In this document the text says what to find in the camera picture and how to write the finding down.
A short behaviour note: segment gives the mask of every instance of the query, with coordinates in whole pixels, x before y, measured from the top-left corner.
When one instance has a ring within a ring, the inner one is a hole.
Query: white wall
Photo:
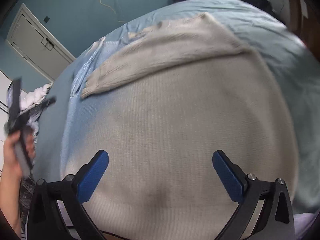
[[[7,89],[11,84],[11,80],[7,78],[1,71],[0,71],[0,101],[7,105],[6,95]],[[0,109],[0,170],[2,170],[3,166],[3,143],[5,140],[4,134],[4,124],[8,120],[8,115]]]

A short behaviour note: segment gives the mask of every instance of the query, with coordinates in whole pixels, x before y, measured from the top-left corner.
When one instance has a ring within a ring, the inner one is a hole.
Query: wooden furniture
[[[312,54],[320,61],[320,23],[319,14],[311,7],[311,2],[304,0],[307,5],[308,16],[302,15],[301,0],[289,0],[290,30],[296,34]]]

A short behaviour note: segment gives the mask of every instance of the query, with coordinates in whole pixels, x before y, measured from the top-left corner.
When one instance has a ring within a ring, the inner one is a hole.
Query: blue bedding
[[[239,0],[191,0],[141,16],[114,30],[84,51],[53,84],[49,96],[57,102],[42,113],[34,166],[36,179],[60,180],[82,127],[102,102],[104,93],[81,101],[85,78],[114,52],[131,42],[137,32],[165,19],[211,13],[238,38],[262,55],[276,78],[291,112],[299,147],[299,182],[294,211],[320,207],[320,65],[302,41],[267,13]]]

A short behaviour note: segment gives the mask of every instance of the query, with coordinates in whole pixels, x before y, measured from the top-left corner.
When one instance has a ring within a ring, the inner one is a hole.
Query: human arm
[[[15,233],[21,237],[19,190],[22,170],[14,153],[14,145],[18,142],[20,131],[9,135],[4,142],[4,165],[0,181],[0,209]],[[26,149],[33,158],[34,144],[31,134],[27,136]]]

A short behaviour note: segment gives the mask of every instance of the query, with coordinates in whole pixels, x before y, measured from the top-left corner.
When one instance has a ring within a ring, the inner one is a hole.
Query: fingers
[[[35,154],[34,138],[31,134],[28,134],[26,138],[26,150],[28,152],[29,157],[33,159],[36,154]]]
[[[9,135],[4,141],[4,147],[13,147],[20,138],[20,131],[16,131],[13,134]]]

